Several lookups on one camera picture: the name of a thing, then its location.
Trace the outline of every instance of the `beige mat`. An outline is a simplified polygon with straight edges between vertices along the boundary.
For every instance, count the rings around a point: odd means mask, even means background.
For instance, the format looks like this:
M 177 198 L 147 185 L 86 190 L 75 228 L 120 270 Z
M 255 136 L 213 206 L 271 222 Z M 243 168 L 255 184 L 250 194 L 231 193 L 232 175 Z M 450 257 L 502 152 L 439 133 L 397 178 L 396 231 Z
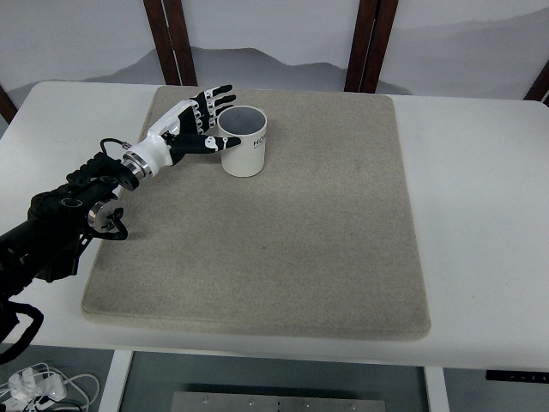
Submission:
M 196 88 L 160 88 L 144 130 Z M 187 155 L 125 192 L 92 321 L 230 334 L 413 340 L 430 329 L 392 100 L 238 90 L 267 114 L 265 168 Z

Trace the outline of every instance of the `cup rim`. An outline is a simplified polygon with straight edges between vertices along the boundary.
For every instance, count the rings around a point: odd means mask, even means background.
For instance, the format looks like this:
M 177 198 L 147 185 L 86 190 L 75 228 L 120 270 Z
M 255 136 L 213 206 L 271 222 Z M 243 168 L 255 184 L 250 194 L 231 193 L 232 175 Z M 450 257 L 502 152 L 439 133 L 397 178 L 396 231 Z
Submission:
M 225 130 L 222 126 L 221 126 L 221 117 L 226 114 L 227 112 L 230 112 L 231 110 L 234 110 L 234 109 L 239 109 L 239 108 L 247 108 L 247 109 L 253 109 L 255 110 L 256 112 L 259 112 L 261 113 L 261 115 L 263 116 L 263 125 L 256 131 L 252 132 L 252 133 L 247 133 L 247 134 L 237 134 L 237 133 L 232 133 L 231 131 L 228 131 L 228 130 Z M 247 137 L 247 136 L 252 136 L 252 135 L 255 135 L 256 133 L 260 132 L 261 130 L 265 129 L 267 127 L 267 116 L 265 115 L 265 112 L 257 107 L 254 107 L 254 106 L 247 106 L 247 105 L 238 105 L 238 106 L 231 106 L 229 108 L 227 108 L 226 110 L 224 110 L 223 112 L 221 112 L 221 114 L 218 116 L 217 118 L 217 126 L 220 128 L 220 130 L 223 130 L 225 133 L 231 135 L 231 136 L 235 136 L 235 137 Z

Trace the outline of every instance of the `black robotic arm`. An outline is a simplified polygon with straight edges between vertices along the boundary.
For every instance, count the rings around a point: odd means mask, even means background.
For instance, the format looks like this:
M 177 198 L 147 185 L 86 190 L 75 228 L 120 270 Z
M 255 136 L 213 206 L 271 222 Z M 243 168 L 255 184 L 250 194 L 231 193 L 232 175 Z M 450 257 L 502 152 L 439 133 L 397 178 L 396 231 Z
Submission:
M 113 191 L 120 185 L 133 191 L 142 179 L 151 179 L 165 166 L 186 154 L 207 154 L 240 144 L 237 137 L 223 140 L 203 133 L 217 122 L 226 104 L 236 99 L 223 95 L 223 86 L 180 101 L 148 130 L 146 138 L 127 148 L 122 160 L 105 150 L 67 176 L 67 183 L 33 197 L 27 220 L 0 236 L 0 342 L 18 325 L 17 313 L 32 324 L 20 340 L 0 354 L 0 364 L 13 360 L 30 344 L 43 322 L 42 313 L 11 297 L 35 278 L 53 282 L 76 275 L 81 254 L 93 238 L 125 240 L 124 210 Z

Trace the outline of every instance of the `white cup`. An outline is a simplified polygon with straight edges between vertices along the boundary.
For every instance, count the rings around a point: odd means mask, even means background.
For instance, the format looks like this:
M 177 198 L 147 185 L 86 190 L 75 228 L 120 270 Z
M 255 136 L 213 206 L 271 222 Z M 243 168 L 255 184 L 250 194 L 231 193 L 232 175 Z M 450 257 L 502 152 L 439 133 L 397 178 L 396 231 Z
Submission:
M 232 176 L 258 174 L 265 163 L 265 113 L 252 106 L 233 106 L 217 120 L 220 137 L 239 137 L 241 143 L 221 151 L 221 165 Z

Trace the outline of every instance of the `white table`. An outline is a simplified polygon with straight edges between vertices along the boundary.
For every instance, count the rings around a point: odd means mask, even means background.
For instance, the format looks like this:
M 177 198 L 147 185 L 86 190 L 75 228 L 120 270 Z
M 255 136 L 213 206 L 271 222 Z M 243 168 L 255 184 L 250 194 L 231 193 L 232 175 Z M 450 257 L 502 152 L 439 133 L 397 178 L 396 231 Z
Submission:
M 63 184 L 97 153 L 100 139 L 135 142 L 156 88 L 36 86 L 0 140 L 0 233 L 26 219 L 34 194 Z M 81 315 L 81 297 L 95 240 L 78 276 L 35 281 L 15 298 L 45 314 L 34 343 L 549 371 L 549 110 L 514 100 L 391 97 L 431 314 L 427 337 L 368 342 L 93 324 Z

